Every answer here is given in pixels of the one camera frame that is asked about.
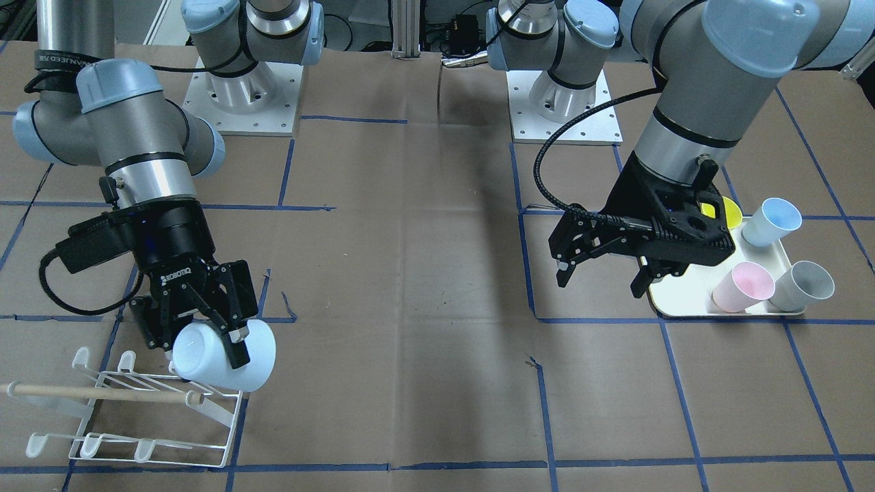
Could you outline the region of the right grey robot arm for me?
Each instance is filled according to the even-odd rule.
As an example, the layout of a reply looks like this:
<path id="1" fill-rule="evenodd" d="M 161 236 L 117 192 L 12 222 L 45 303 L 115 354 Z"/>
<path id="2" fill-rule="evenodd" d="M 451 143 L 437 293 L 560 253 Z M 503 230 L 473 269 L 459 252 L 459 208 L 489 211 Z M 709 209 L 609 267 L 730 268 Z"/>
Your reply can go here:
<path id="1" fill-rule="evenodd" d="M 204 315 L 223 355 L 237 370 L 250 364 L 247 322 L 257 314 L 249 265 L 219 264 L 194 180 L 215 174 L 223 137 L 206 120 L 165 97 L 156 66 L 118 58 L 110 1 L 38 2 L 35 77 L 18 108 L 13 133 L 32 158 L 71 166 L 100 165 L 99 186 L 112 209 L 69 228 L 40 261 L 44 293 L 84 316 L 129 304 L 151 348 L 177 355 L 175 343 L 195 314 Z M 77 273 L 131 253 L 137 283 L 110 306 L 69 305 L 49 286 L 55 259 Z"/>

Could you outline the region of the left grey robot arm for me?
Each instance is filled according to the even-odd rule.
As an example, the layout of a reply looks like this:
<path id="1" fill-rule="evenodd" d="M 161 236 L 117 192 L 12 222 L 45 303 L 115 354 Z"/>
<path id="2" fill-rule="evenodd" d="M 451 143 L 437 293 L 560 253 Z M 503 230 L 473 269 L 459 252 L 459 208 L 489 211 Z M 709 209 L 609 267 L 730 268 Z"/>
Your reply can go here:
<path id="1" fill-rule="evenodd" d="M 872 1 L 499 1 L 488 10 L 487 53 L 501 71 L 538 70 L 550 87 L 595 87 L 609 53 L 630 48 L 654 87 L 578 110 L 560 132 L 617 104 L 658 100 L 606 204 L 557 199 L 535 156 L 533 178 L 563 216 L 549 237 L 556 280 L 604 254 L 641 256 L 632 295 L 688 266 L 722 264 L 736 247 L 713 180 L 791 70 L 837 68 L 873 38 Z"/>

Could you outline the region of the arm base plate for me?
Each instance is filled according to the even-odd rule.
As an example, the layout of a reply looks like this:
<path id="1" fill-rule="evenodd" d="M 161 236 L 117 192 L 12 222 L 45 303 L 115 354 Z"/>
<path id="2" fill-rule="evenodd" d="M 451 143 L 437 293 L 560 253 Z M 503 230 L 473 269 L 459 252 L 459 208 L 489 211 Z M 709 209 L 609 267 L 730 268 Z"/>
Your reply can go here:
<path id="1" fill-rule="evenodd" d="M 303 78 L 303 66 L 275 62 L 237 78 L 194 74 L 183 106 L 223 136 L 290 137 Z"/>
<path id="2" fill-rule="evenodd" d="M 594 86 L 569 90 L 558 86 L 544 71 L 509 71 L 507 94 L 513 142 L 525 144 L 544 143 L 575 116 L 610 100 L 604 72 Z M 609 108 L 563 132 L 556 142 L 611 146 L 621 144 L 623 136 L 615 110 Z"/>

